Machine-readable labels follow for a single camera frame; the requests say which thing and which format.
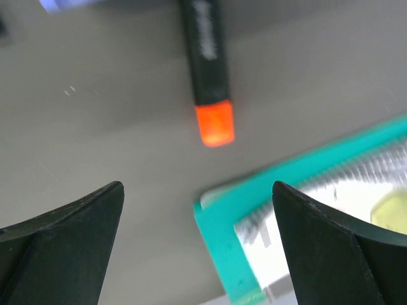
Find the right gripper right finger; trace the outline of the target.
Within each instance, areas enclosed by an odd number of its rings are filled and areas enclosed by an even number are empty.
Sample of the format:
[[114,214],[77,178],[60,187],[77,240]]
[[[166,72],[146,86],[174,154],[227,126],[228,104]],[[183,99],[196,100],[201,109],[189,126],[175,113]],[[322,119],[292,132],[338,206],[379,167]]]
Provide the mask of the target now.
[[406,235],[281,181],[272,201],[298,304],[406,304]]

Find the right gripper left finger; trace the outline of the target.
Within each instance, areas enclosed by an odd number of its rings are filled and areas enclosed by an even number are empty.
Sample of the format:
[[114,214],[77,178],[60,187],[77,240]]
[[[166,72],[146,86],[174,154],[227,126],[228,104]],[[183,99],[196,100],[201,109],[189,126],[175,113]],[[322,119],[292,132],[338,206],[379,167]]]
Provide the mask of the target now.
[[1,229],[1,304],[97,304],[124,204],[114,181]]

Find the orange highlighter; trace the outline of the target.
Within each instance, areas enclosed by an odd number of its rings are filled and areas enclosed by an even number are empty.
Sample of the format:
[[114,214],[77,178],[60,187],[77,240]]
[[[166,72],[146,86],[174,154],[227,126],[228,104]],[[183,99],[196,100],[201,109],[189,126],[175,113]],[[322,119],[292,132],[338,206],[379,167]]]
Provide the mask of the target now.
[[198,127],[207,147],[235,140],[219,1],[179,1]]

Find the purple drawer box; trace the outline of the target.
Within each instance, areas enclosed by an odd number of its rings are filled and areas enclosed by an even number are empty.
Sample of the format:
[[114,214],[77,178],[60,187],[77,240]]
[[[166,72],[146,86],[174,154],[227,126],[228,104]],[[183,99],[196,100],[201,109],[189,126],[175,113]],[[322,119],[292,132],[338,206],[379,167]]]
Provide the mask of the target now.
[[64,10],[81,8],[100,2],[100,0],[40,0],[47,13],[60,13]]

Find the yellow mug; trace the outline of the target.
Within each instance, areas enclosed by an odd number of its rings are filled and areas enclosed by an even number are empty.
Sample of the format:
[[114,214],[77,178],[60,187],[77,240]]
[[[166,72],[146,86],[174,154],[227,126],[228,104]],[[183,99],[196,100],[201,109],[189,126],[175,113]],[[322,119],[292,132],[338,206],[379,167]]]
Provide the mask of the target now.
[[406,234],[406,190],[396,189],[385,195],[371,209],[371,223],[401,234]]

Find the teal tray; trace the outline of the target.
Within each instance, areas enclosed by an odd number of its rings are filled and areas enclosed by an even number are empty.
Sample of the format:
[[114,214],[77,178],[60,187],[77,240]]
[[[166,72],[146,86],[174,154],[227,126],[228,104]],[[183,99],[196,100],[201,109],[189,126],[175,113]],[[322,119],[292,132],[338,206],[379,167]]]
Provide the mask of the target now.
[[406,116],[402,115],[204,193],[193,206],[195,221],[230,304],[260,304],[266,299],[234,225],[271,200],[276,180],[297,186],[405,136]]

